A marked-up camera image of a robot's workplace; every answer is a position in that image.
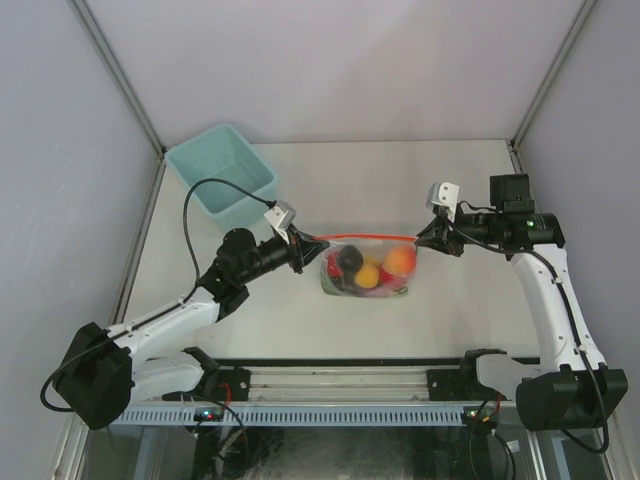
white table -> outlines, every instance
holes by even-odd
[[[431,220],[429,186],[450,181],[461,199],[489,200],[489,176],[513,173],[503,141],[362,142],[259,145],[280,175],[279,198],[308,233],[416,234]],[[166,170],[126,318],[186,293],[193,266],[182,233],[185,190]],[[199,207],[191,237],[205,271],[221,233]],[[232,316],[176,339],[214,358],[448,358],[500,347],[538,356],[535,331],[515,274],[504,258],[470,246],[461,258],[422,250],[409,294],[396,299],[325,295],[318,261],[303,275],[281,268],[249,285]]]

light blue bin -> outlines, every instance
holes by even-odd
[[[276,199],[277,175],[231,125],[212,128],[172,148],[165,158],[187,190],[203,178],[216,177],[265,200]],[[249,228],[267,211],[262,203],[221,183],[200,185],[194,197],[222,232]]]

